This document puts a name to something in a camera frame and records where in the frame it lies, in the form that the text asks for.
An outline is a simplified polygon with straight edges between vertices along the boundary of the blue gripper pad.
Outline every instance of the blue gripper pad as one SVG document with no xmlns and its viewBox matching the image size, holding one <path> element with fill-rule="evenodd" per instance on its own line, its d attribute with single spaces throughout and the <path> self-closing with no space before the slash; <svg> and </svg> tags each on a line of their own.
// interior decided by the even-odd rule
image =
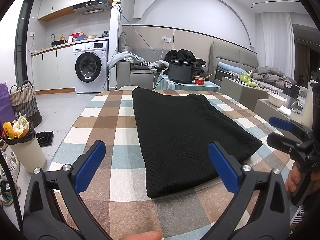
<svg viewBox="0 0 320 240">
<path fill-rule="evenodd" d="M 94 174 L 99 168 L 104 156 L 106 155 L 106 145 L 104 142 L 95 142 L 96 147 L 93 149 L 89 157 L 86 159 L 78 173 L 75 175 L 74 189 L 76 193 L 86 191 Z"/>
<path fill-rule="evenodd" d="M 236 158 L 229 155 L 218 142 L 209 144 L 208 153 L 214 168 L 218 172 L 227 190 L 236 194 L 240 188 L 240 183 L 242 182 L 240 163 Z M 235 166 L 237 171 L 233 169 L 227 158 L 229 161 L 232 161 L 232 165 Z"/>
<path fill-rule="evenodd" d="M 270 117 L 269 124 L 285 131 L 291 131 L 293 128 L 290 122 L 276 118 L 276 117 Z"/>
</svg>

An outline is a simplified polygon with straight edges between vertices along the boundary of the sink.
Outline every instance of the sink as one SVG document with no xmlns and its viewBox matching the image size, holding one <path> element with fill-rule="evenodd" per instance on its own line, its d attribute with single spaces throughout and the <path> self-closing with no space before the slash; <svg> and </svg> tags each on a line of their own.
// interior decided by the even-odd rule
<svg viewBox="0 0 320 240">
<path fill-rule="evenodd" d="M 53 41 L 53 42 L 51 42 L 51 46 L 54 47 L 54 46 L 61 45 L 64 43 L 65 43 L 65 41 Z"/>
</svg>

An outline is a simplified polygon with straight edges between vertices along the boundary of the metal screw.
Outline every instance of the metal screw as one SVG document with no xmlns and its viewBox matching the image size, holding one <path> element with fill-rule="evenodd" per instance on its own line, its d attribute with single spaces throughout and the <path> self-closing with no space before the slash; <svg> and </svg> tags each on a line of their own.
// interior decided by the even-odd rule
<svg viewBox="0 0 320 240">
<path fill-rule="evenodd" d="M 273 169 L 274 174 L 280 174 L 280 170 L 278 168 Z"/>
<path fill-rule="evenodd" d="M 63 169 L 64 171 L 68 171 L 68 170 L 71 169 L 71 165 L 70 165 L 70 164 L 65 164 L 65 165 L 63 165 L 62 169 Z"/>
<path fill-rule="evenodd" d="M 38 174 L 38 173 L 40 173 L 40 171 L 41 171 L 40 168 L 35 168 L 35 169 L 33 170 L 33 173 L 34 173 L 34 174 Z"/>
<path fill-rule="evenodd" d="M 244 171 L 251 171 L 251 166 L 246 164 L 246 165 L 243 165 L 242 169 Z"/>
</svg>

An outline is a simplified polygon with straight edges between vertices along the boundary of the shoe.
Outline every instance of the shoe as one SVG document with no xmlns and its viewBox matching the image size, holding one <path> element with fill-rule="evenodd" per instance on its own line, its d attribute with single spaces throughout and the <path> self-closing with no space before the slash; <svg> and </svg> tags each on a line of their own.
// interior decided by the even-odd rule
<svg viewBox="0 0 320 240">
<path fill-rule="evenodd" d="M 20 187 L 15 184 L 17 196 L 20 195 Z M 13 202 L 12 194 L 10 191 L 9 184 L 6 180 L 2 180 L 0 182 L 0 189 L 1 189 L 1 195 L 0 195 L 0 201 L 5 206 L 10 206 Z"/>
<path fill-rule="evenodd" d="M 12 152 L 11 154 L 6 154 L 3 151 L 1 152 L 3 157 L 6 160 L 6 163 L 9 167 L 11 176 L 13 178 L 13 182 L 16 183 L 18 179 L 18 175 L 20 172 L 20 162 L 17 159 L 17 157 Z M 3 168 L 0 166 L 0 180 L 7 180 L 7 176 L 3 170 Z"/>
<path fill-rule="evenodd" d="M 5 151 L 7 148 L 7 144 L 1 139 L 0 140 L 0 150 Z"/>
</svg>

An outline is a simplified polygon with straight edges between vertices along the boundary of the washing machine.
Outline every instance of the washing machine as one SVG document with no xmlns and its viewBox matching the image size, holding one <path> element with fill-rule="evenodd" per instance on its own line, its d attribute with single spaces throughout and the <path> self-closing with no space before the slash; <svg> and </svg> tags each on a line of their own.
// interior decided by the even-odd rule
<svg viewBox="0 0 320 240">
<path fill-rule="evenodd" d="M 108 91 L 108 41 L 75 44 L 72 52 L 76 93 Z"/>
</svg>

